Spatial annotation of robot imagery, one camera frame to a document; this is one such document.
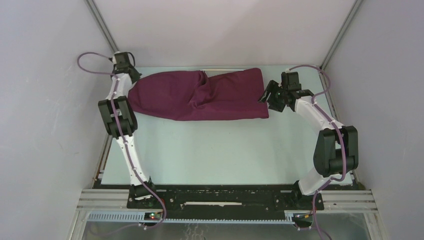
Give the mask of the maroon surgical wrap cloth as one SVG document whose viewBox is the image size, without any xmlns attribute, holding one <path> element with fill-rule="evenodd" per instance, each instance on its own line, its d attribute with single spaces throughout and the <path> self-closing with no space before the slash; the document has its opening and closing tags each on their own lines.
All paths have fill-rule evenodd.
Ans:
<svg viewBox="0 0 424 240">
<path fill-rule="evenodd" d="M 175 121 L 267 119 L 260 103 L 264 80 L 259 68 L 208 76 L 206 72 L 166 71 L 137 81 L 128 93 L 132 109 Z"/>
</svg>

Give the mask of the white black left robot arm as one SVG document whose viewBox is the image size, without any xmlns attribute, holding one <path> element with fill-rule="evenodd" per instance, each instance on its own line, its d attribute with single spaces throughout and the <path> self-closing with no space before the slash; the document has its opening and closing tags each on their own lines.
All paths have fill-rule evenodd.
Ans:
<svg viewBox="0 0 424 240">
<path fill-rule="evenodd" d="M 128 99 L 129 90 L 140 76 L 131 64 L 115 64 L 110 91 L 106 99 L 98 102 L 98 108 L 106 132 L 115 139 L 123 154 L 130 177 L 129 198 L 145 208 L 153 208 L 158 202 L 158 194 L 139 158 L 135 141 L 138 122 Z"/>
</svg>

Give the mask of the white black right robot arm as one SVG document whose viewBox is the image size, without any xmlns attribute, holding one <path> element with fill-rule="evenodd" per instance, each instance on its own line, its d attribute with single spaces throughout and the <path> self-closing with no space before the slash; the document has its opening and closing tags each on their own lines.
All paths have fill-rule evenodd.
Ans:
<svg viewBox="0 0 424 240">
<path fill-rule="evenodd" d="M 313 93 L 302 90 L 300 84 L 289 85 L 271 80 L 258 100 L 267 103 L 270 110 L 282 112 L 285 107 L 303 117 L 317 134 L 313 153 L 313 168 L 296 184 L 291 204 L 304 209 L 311 195 L 320 192 L 332 182 L 343 182 L 346 175 L 357 167 L 355 153 L 348 152 L 358 143 L 357 131 L 329 116 L 318 104 Z"/>
</svg>

